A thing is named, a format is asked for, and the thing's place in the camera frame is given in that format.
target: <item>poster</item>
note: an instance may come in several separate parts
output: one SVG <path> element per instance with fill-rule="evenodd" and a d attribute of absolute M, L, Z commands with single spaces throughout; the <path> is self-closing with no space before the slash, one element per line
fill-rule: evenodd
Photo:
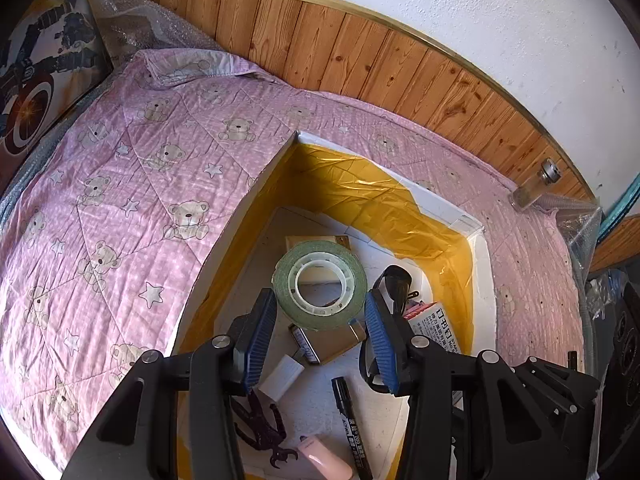
<path fill-rule="evenodd" d="M 111 71 L 90 0 L 35 0 L 0 50 L 0 192 L 51 125 Z"/>

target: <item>pink quilt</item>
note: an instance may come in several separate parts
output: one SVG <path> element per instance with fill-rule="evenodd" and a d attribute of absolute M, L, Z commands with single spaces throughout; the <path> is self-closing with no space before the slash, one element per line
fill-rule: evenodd
<path fill-rule="evenodd" d="M 513 184 L 371 105 L 300 91 L 223 52 L 141 51 L 66 133 L 0 238 L 0 404 L 63 469 L 147 348 L 169 353 L 204 259 L 295 130 L 391 168 L 486 226 L 498 350 L 582 350 L 554 216 L 517 215 Z"/>

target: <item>green tape roll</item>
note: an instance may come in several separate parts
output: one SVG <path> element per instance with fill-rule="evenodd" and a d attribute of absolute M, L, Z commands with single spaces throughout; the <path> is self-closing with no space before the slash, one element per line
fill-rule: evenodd
<path fill-rule="evenodd" d="M 314 306 L 298 290 L 300 274 L 308 267 L 332 270 L 342 285 L 342 293 L 330 306 Z M 278 304 L 302 328 L 330 330 L 344 326 L 364 305 L 367 276 L 362 264 L 341 245 L 326 240 L 310 240 L 291 248 L 276 264 L 272 278 Z"/>

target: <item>wooden wall panel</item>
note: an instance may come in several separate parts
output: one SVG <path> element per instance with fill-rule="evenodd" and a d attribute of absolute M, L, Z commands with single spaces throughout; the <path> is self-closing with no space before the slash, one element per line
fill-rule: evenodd
<path fill-rule="evenodd" d="M 424 126 L 435 113 L 462 67 L 435 50 L 428 50 L 400 99 L 395 112 Z"/>
<path fill-rule="evenodd" d="M 480 156 L 484 147 L 515 113 L 516 110 L 507 101 L 497 93 L 490 92 L 471 120 L 451 140 L 468 152 Z"/>
<path fill-rule="evenodd" d="M 593 255 L 591 270 L 600 270 L 640 254 L 640 215 L 627 217 Z"/>
<path fill-rule="evenodd" d="M 220 0 L 216 41 L 226 51 L 249 56 L 255 15 L 260 0 Z"/>
<path fill-rule="evenodd" d="M 301 6 L 299 0 L 260 0 L 249 60 L 282 77 Z"/>
<path fill-rule="evenodd" d="M 359 98 L 386 110 L 395 110 L 418 69 L 427 48 L 392 32 L 380 48 Z"/>
<path fill-rule="evenodd" d="M 402 32 L 300 0 L 154 0 L 293 86 L 375 104 L 428 127 L 520 183 L 551 156 L 555 192 L 591 192 L 498 91 Z"/>
<path fill-rule="evenodd" d="M 344 15 L 330 7 L 302 4 L 285 63 L 287 83 L 309 90 L 320 88 Z"/>
<path fill-rule="evenodd" d="M 158 0 L 158 3 L 171 12 L 175 12 L 181 18 L 185 17 L 187 0 Z"/>
<path fill-rule="evenodd" d="M 184 19 L 215 38 L 219 10 L 220 0 L 187 0 Z"/>
<path fill-rule="evenodd" d="M 490 88 L 485 83 L 461 70 L 426 127 L 447 139 L 453 138 L 466 126 L 489 92 Z"/>
<path fill-rule="evenodd" d="M 348 14 L 329 56 L 320 89 L 357 98 L 389 29 Z"/>

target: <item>blue gripper pad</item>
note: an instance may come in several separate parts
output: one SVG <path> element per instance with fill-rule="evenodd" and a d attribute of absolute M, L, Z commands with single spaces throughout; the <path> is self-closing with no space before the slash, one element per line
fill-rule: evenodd
<path fill-rule="evenodd" d="M 382 302 L 382 308 L 387 308 L 384 301 Z M 373 353 L 378 362 L 378 369 L 380 370 L 380 375 L 382 375 L 382 381 L 392 394 L 396 394 L 400 388 L 396 353 L 391 344 L 391 339 L 386 333 L 382 315 L 371 291 L 367 293 L 364 300 L 364 319 L 373 346 Z"/>
<path fill-rule="evenodd" d="M 248 326 L 245 326 L 246 330 L 253 329 L 244 354 L 242 386 L 247 393 L 260 381 L 277 313 L 278 304 L 275 294 L 270 288 L 264 288 L 255 301 L 254 309 L 249 314 Z"/>

